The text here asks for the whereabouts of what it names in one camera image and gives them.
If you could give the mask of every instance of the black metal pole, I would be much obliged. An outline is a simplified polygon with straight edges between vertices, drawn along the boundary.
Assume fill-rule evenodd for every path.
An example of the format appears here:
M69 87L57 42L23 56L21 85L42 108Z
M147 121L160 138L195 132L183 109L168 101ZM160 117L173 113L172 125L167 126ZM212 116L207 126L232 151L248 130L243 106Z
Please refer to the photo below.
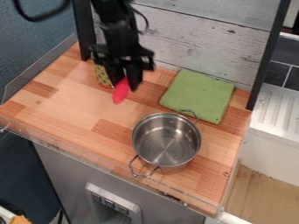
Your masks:
M72 0L72 3L81 58L87 60L90 58L89 46L96 43L91 2L89 0Z
M295 23L294 23L293 34L299 35L299 11L297 13L297 17L296 17L296 20L295 20Z
M282 25L284 22L284 18L287 15L288 9L289 9L289 3L290 0L281 0L278 10L276 12L275 21L273 22L273 26L269 35L269 39L265 48L264 55L261 59L261 64L258 70L258 73L256 75L254 86L251 91L248 103L247 103L247 109L253 110L254 105L256 103L257 97L259 95L259 92L261 91L261 85L265 80L266 77L266 71L268 68L268 63L271 60L271 56L273 54L273 51L276 46L276 42L279 38L279 34L282 29Z

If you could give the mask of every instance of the wood grain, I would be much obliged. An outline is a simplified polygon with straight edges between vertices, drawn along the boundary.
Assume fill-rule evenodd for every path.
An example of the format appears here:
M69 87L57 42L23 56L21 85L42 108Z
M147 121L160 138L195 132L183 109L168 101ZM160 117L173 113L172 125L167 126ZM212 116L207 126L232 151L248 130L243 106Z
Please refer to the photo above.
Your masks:
M141 36L141 42L155 51L156 60L253 85L268 31L146 6L135 8L150 21L150 31Z
M209 1L209 0L137 0L168 11L182 12L201 18L210 18L231 24L270 31L278 8L278 0Z
M40 95L45 98L51 98L54 94L56 94L59 90L55 87L50 87L46 84L31 81L27 86L24 87L24 90L27 90L35 95Z
M234 92L220 125L198 123L202 145L187 169L171 175L157 173L150 179L133 178L128 168L136 154L130 142L132 129L145 116L173 112L158 102L177 72L158 68L145 73L139 89L114 105L112 90L98 85L94 65L76 59L76 54L77 45L4 104L0 117L9 117L14 131L49 148L89 161L152 191L171 193L190 207L215 215L247 129L250 112L244 102L249 93ZM151 169L138 160L133 166L140 173Z
M225 210L256 224L297 223L299 187L241 165Z

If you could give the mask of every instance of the gray cabinet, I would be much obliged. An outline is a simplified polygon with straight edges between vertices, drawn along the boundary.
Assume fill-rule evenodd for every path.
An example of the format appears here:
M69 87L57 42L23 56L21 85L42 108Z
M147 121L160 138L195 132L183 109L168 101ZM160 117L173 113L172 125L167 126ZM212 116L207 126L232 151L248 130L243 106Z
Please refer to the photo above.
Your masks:
M143 224L202 224L205 221L205 216L187 207L74 158L40 145L36 149L72 224L100 223L88 202L87 183L137 204L142 210Z

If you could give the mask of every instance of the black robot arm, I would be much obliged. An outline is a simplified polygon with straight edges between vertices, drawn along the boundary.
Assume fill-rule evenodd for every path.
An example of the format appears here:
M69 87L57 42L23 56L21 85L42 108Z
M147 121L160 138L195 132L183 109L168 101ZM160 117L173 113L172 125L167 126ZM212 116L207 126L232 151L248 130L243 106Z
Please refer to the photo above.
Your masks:
M135 13L130 0L92 0L100 16L105 45L92 45L94 62L106 68L111 82L116 85L128 77L132 91L143 80L143 70L154 70L154 53L139 44Z

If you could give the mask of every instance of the white wooden wall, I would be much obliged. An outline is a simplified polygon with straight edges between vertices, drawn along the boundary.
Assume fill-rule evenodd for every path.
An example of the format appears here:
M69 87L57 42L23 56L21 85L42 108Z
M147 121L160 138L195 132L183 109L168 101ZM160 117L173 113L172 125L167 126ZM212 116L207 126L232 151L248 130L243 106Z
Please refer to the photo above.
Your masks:
M133 6L149 20L141 44L155 51L157 61L250 88L279 2L136 0ZM142 29L143 19L137 21Z

